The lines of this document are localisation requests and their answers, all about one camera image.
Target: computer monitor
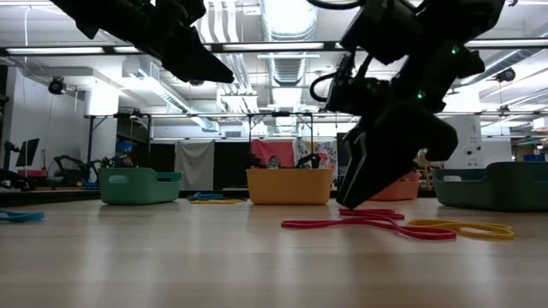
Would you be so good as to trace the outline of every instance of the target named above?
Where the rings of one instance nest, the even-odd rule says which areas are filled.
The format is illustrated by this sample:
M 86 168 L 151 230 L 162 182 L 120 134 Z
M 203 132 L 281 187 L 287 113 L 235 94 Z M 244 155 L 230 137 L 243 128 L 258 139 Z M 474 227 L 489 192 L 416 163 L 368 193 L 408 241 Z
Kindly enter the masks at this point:
M 21 146 L 21 151 L 19 152 L 19 157 L 17 158 L 16 167 L 26 167 L 32 166 L 34 161 L 34 156 L 36 155 L 36 150 L 38 149 L 38 143 L 40 139 L 31 139 L 23 142 Z

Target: orange plastic bin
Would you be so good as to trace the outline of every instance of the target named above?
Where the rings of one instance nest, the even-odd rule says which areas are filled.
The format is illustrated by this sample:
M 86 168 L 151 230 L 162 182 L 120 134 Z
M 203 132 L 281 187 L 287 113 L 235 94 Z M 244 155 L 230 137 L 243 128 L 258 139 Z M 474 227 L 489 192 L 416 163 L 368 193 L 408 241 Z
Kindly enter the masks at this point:
M 320 205 L 329 201 L 331 169 L 248 169 L 249 199 L 257 205 Z
M 417 198 L 419 194 L 420 174 L 412 172 L 390 184 L 382 192 L 374 195 L 373 201 L 402 201 Z

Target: red cloth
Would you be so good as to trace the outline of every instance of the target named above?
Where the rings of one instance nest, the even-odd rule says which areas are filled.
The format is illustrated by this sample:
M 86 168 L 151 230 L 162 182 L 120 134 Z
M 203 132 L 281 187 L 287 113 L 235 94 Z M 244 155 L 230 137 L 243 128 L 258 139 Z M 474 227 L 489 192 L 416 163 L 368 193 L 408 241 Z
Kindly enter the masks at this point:
M 279 167 L 293 168 L 295 166 L 291 141 L 263 142 L 254 140 L 251 143 L 251 152 L 269 168 L 272 168 L 271 165 L 277 164 L 277 162 L 281 165 Z

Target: desk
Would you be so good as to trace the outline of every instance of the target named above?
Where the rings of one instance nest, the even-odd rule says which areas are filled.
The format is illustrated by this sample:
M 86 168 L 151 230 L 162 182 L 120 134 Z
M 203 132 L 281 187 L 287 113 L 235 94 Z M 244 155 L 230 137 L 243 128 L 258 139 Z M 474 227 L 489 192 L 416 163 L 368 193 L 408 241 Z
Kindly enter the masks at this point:
M 7 308 L 547 307 L 548 216 L 373 203 L 408 218 L 495 222 L 515 240 L 424 241 L 365 226 L 291 230 L 329 206 L 23 206 L 41 223 L 0 224 Z

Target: security camera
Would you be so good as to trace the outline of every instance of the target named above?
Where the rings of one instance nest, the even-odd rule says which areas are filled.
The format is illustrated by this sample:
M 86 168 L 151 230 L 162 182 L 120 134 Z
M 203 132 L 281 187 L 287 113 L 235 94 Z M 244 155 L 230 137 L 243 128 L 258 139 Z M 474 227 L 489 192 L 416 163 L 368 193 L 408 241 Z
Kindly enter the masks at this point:
M 203 80 L 189 80 L 188 83 L 190 83 L 192 86 L 201 86 L 204 84 Z
M 50 86 L 48 86 L 48 91 L 53 95 L 63 95 L 67 92 L 67 84 L 64 81 L 65 79 L 61 76 L 53 77 Z
M 505 69 L 504 71 L 495 75 L 495 80 L 498 82 L 512 81 L 515 79 L 515 70 L 512 68 Z

